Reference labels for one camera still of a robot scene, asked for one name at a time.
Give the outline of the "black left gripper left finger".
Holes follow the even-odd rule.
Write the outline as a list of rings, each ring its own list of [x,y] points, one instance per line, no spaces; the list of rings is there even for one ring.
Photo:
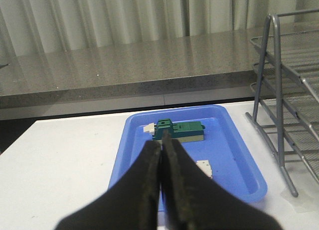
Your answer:
[[[155,230],[161,146],[146,141],[127,172],[104,194],[63,218],[58,230]]]

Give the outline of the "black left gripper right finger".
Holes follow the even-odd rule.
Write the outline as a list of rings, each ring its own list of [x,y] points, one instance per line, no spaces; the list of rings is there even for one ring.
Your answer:
[[[237,199],[196,165],[181,143],[162,137],[161,190],[170,230],[280,230],[270,215]]]

